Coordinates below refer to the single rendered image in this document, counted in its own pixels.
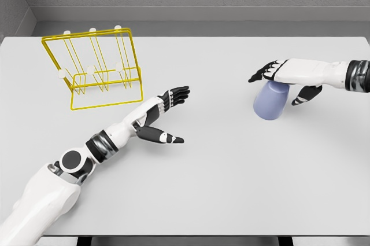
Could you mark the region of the light blue cup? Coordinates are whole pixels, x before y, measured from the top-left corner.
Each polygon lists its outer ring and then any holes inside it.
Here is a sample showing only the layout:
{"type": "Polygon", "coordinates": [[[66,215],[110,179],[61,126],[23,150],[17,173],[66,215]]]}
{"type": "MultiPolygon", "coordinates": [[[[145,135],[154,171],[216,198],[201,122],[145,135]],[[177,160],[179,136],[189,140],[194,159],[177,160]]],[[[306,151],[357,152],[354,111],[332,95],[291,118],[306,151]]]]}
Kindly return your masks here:
{"type": "Polygon", "coordinates": [[[257,116],[265,120],[275,120],[283,112],[287,102],[290,85],[267,81],[253,104],[257,116]]]}

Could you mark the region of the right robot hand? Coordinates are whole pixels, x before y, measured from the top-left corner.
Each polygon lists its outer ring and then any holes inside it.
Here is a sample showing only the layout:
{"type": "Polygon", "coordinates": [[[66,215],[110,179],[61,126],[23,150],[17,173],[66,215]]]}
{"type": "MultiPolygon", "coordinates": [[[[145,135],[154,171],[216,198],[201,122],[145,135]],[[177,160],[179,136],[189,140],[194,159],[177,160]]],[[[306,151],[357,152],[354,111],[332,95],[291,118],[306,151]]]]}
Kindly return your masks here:
{"type": "Polygon", "coordinates": [[[275,60],[260,68],[248,80],[249,83],[266,79],[290,85],[301,85],[292,105],[300,105],[315,98],[321,93],[326,63],[317,60],[291,58],[275,60]]]}

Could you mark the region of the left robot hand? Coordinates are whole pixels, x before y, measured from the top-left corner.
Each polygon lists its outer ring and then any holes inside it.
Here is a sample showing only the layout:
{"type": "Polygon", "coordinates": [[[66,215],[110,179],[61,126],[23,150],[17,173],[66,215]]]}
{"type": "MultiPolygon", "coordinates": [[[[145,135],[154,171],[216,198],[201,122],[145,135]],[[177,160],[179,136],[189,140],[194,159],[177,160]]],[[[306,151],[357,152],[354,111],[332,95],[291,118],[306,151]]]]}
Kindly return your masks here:
{"type": "Polygon", "coordinates": [[[124,118],[124,122],[133,128],[134,134],[140,139],[160,144],[182,144],[184,139],[175,137],[151,125],[169,109],[178,104],[183,104],[189,93],[188,86],[167,90],[163,95],[152,97],[135,108],[124,118]]]}

